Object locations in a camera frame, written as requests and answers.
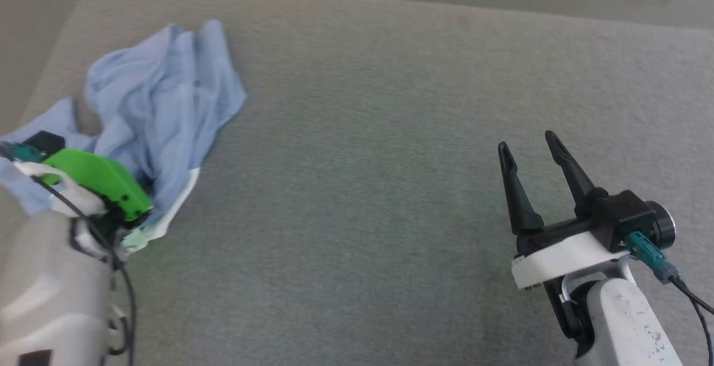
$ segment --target gray couch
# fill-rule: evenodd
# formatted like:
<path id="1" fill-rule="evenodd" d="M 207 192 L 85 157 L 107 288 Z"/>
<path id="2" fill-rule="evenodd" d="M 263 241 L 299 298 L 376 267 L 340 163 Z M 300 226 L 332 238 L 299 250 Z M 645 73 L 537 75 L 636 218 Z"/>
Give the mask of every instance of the gray couch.
<path id="1" fill-rule="evenodd" d="M 545 292 L 510 276 L 496 154 L 507 140 L 546 222 L 569 218 L 546 129 L 597 184 L 670 209 L 671 260 L 714 300 L 709 31 L 388 0 L 82 0 L 22 121 L 81 97 L 103 54 L 208 18 L 248 101 L 168 236 L 128 265 L 138 364 L 569 364 Z M 25 216 L 0 195 L 10 239 Z M 634 272 L 682 361 L 704 364 L 688 300 Z"/>

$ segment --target crumpled fabric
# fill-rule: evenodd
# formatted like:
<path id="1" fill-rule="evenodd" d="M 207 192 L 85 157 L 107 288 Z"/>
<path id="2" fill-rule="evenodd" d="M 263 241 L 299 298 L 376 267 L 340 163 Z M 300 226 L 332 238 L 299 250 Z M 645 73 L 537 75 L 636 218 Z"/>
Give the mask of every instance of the crumpled fabric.
<path id="1" fill-rule="evenodd" d="M 217 20 L 199 33 L 168 25 L 132 48 L 105 55 L 89 68 L 84 95 L 99 116 L 100 135 L 79 132 L 67 98 L 0 139 L 21 142 L 46 130 L 65 137 L 67 147 L 118 161 L 136 180 L 153 181 L 146 224 L 174 204 L 189 171 L 201 167 L 217 131 L 245 101 Z M 47 193 L 7 160 L 0 160 L 0 183 L 28 214 L 49 209 Z"/>

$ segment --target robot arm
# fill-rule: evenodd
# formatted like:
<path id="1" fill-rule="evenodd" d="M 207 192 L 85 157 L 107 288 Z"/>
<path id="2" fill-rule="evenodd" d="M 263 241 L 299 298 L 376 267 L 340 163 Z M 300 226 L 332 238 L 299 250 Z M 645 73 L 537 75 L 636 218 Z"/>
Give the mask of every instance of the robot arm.
<path id="1" fill-rule="evenodd" d="M 576 203 L 575 218 L 547 226 L 530 205 L 508 146 L 498 146 L 516 235 L 511 269 L 516 285 L 525 290 L 543 285 L 564 335 L 578 343 L 576 364 L 681 365 L 628 266 L 628 244 L 635 237 L 651 242 L 657 252 L 673 244 L 672 218 L 660 204 L 632 191 L 609 195 L 592 183 L 555 133 L 546 132 L 546 141 Z M 663 267 L 663 283 L 668 270 Z M 573 280 L 599 272 L 604 280 L 571 287 Z"/>
<path id="2" fill-rule="evenodd" d="M 112 268 L 77 244 L 80 221 L 26 222 L 0 279 L 0 365 L 97 366 L 109 346 Z"/>

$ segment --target gray robot arm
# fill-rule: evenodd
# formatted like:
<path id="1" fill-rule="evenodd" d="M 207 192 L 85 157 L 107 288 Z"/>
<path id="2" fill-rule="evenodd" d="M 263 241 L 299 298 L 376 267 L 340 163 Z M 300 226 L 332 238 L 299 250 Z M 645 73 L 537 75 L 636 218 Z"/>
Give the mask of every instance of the gray robot arm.
<path id="1" fill-rule="evenodd" d="M 108 350 L 110 275 L 74 237 L 81 221 L 33 216 L 0 278 L 0 366 L 97 366 Z"/>

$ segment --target white object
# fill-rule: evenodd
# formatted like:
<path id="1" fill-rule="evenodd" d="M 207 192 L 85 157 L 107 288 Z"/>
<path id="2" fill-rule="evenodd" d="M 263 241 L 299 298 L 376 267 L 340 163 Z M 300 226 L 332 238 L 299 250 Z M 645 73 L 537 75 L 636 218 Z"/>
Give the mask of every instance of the white object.
<path id="1" fill-rule="evenodd" d="M 189 170 L 189 178 L 186 180 L 186 185 L 178 194 L 176 201 L 171 204 L 171 208 L 158 219 L 158 222 L 153 225 L 141 225 L 135 228 L 131 234 L 125 237 L 122 241 L 122 246 L 130 253 L 136 252 L 146 247 L 149 241 L 158 239 L 166 234 L 168 226 L 171 224 L 174 216 L 178 213 L 184 201 L 189 197 L 189 193 L 194 190 L 196 181 L 199 180 L 201 167 Z"/>
<path id="2" fill-rule="evenodd" d="M 527 257 L 516 258 L 510 271 L 518 289 L 522 290 L 628 255 L 626 250 L 610 253 L 590 232 L 582 232 Z"/>
<path id="3" fill-rule="evenodd" d="M 64 185 L 64 190 L 61 191 L 62 196 L 77 206 L 82 213 L 85 215 L 105 213 L 106 209 L 104 208 L 102 199 L 98 198 L 91 191 L 79 186 L 76 181 L 63 171 L 37 162 L 14 161 L 13 165 L 15 165 L 15 168 L 18 168 L 20 172 L 29 177 L 42 177 L 43 175 L 59 176 Z M 78 216 L 73 209 L 70 209 L 67 204 L 62 203 L 62 201 L 55 196 L 50 198 L 50 208 L 52 211 L 58 211 L 58 213 L 65 214 L 70 218 L 76 218 Z"/>
<path id="4" fill-rule="evenodd" d="M 107 249 L 102 247 L 102 245 L 94 239 L 85 221 L 78 221 L 75 231 L 74 241 L 77 242 L 79 247 L 81 247 L 86 254 L 96 259 L 104 259 L 104 257 L 107 256 Z"/>
<path id="5" fill-rule="evenodd" d="M 587 293 L 595 341 L 577 366 L 682 366 L 672 343 L 637 285 L 621 278 Z"/>

